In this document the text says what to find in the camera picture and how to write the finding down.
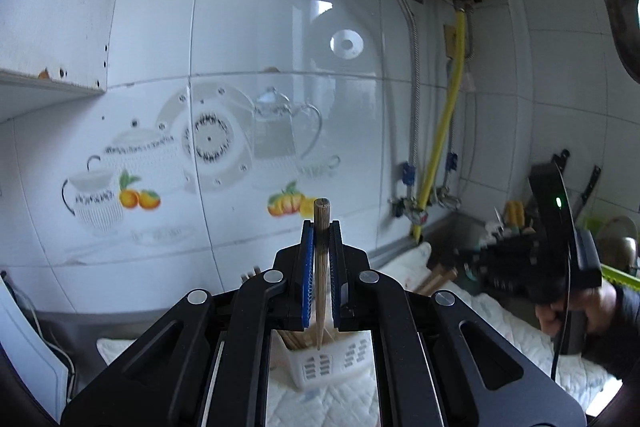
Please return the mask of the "person right hand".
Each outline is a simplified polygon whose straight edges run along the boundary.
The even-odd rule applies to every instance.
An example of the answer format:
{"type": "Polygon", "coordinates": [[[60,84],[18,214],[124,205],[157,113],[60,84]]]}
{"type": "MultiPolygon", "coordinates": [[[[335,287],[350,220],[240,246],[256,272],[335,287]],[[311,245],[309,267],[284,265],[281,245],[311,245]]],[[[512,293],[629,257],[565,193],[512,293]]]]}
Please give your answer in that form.
{"type": "MultiPolygon", "coordinates": [[[[568,309],[570,312],[582,312],[587,319],[588,334],[604,333],[611,325],[617,307],[615,287],[604,281],[598,288],[577,291],[570,296],[568,309]]],[[[556,314],[564,311],[563,300],[551,305],[536,305],[535,314],[541,330],[550,337],[559,335],[561,320],[556,314]]]]}

